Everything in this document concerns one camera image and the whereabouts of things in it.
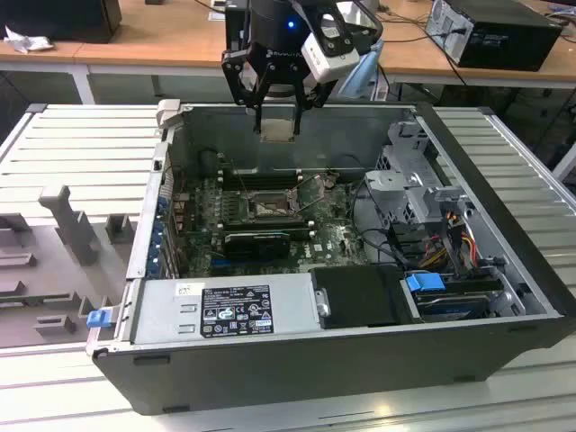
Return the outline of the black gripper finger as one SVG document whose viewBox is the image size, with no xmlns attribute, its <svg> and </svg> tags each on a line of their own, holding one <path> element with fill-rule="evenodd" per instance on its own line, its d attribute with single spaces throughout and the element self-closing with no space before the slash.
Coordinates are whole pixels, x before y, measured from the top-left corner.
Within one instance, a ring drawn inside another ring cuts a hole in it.
<svg viewBox="0 0 576 432">
<path fill-rule="evenodd" d="M 305 92 L 304 74 L 302 69 L 296 64 L 290 65 L 292 74 L 292 84 L 296 98 L 293 111 L 293 134 L 299 135 L 301 131 L 301 121 L 304 112 L 313 108 L 321 108 L 329 99 L 337 81 L 330 81 L 325 84 L 316 84 L 309 93 Z"/>
<path fill-rule="evenodd" d="M 256 72 L 256 86 L 251 90 L 243 84 L 240 74 L 249 64 Z M 259 44 L 250 44 L 247 49 L 225 50 L 221 56 L 221 68 L 237 105 L 244 105 L 255 112 L 254 132 L 261 132 L 262 104 L 273 77 L 273 63 L 266 56 L 266 49 Z"/>
</svg>

